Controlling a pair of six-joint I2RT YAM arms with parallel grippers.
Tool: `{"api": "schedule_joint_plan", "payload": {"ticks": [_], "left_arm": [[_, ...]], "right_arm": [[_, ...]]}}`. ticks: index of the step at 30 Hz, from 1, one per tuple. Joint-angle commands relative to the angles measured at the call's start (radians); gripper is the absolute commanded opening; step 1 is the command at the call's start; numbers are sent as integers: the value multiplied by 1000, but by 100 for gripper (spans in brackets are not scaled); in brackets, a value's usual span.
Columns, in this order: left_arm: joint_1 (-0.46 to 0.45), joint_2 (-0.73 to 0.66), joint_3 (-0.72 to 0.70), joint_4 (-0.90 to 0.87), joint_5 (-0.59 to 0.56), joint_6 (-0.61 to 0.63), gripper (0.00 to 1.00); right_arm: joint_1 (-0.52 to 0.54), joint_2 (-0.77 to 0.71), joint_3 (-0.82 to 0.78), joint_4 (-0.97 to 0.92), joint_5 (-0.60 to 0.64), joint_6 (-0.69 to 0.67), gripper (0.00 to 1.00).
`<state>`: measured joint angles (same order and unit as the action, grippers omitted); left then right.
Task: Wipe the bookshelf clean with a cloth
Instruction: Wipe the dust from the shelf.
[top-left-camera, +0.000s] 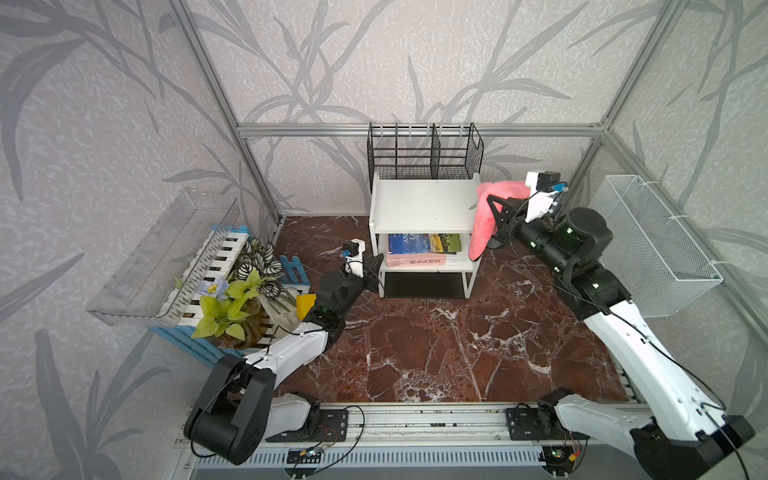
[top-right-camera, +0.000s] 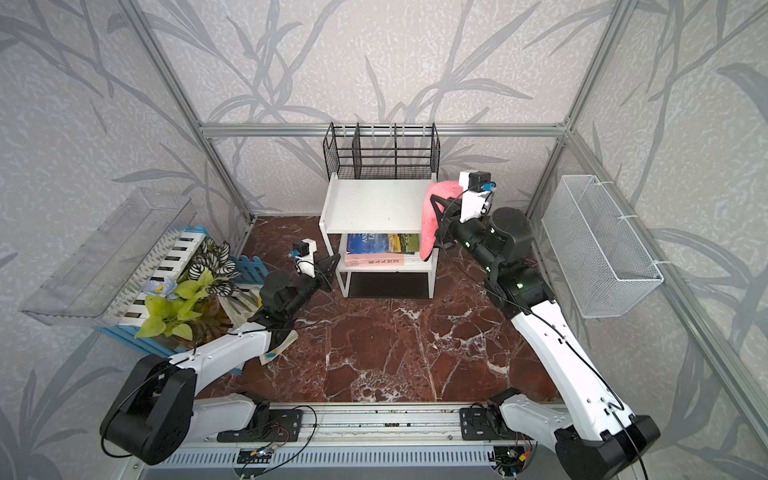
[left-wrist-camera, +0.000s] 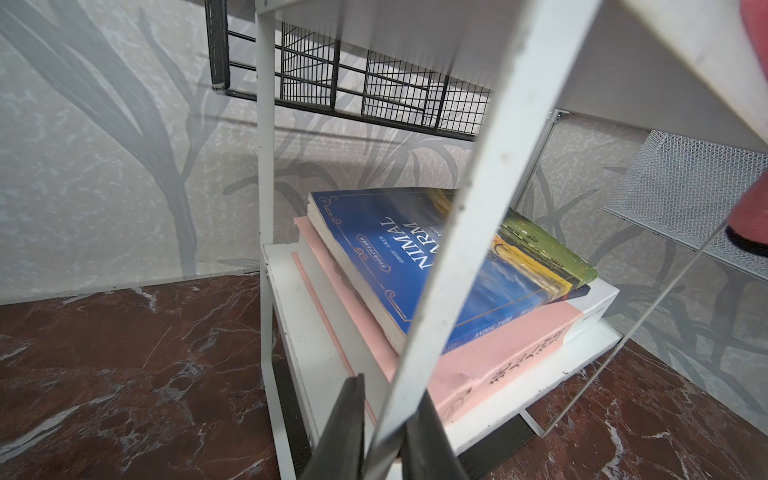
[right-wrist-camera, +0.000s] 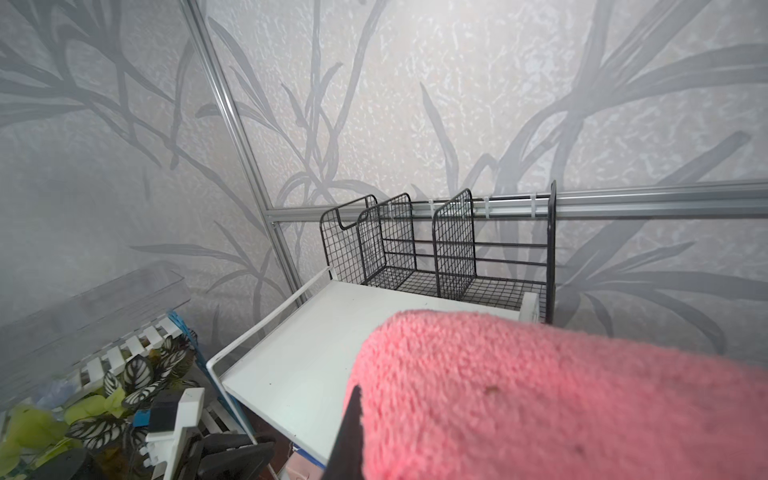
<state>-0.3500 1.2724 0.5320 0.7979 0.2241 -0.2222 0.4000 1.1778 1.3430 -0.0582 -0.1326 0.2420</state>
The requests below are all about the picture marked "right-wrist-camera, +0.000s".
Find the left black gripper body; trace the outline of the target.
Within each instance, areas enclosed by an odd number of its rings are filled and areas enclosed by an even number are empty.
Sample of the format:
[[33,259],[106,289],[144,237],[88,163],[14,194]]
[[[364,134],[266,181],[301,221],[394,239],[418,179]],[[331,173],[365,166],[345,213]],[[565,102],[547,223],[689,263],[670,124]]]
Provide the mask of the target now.
[[258,479],[276,453],[271,434],[194,434],[181,454],[180,479]]

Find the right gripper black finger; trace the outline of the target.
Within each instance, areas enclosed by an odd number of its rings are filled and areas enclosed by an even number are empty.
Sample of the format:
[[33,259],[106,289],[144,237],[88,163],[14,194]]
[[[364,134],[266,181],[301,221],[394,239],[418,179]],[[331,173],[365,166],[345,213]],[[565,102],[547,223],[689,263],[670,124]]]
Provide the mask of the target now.
[[355,385],[349,397],[323,480],[363,480],[364,429],[361,423],[361,388]]

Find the pink fluffy cloth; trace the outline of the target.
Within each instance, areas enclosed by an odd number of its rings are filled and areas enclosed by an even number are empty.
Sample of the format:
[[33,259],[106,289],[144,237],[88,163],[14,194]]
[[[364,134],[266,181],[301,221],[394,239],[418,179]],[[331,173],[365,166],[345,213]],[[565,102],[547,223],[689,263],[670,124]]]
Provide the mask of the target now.
[[411,310],[363,342],[367,479],[763,479],[767,373],[477,312]]

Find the white two-tier bookshelf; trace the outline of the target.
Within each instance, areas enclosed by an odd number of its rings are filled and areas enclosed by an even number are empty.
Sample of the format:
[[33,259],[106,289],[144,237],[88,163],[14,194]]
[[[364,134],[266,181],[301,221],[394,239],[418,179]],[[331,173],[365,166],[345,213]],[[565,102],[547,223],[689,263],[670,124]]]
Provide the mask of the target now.
[[244,405],[313,459],[326,464],[340,428],[346,385],[366,338],[400,311],[476,311],[534,323],[539,298],[527,292],[518,310],[329,280],[232,367],[216,365],[278,318],[315,283],[321,270],[256,326],[212,356],[206,368],[227,404]]

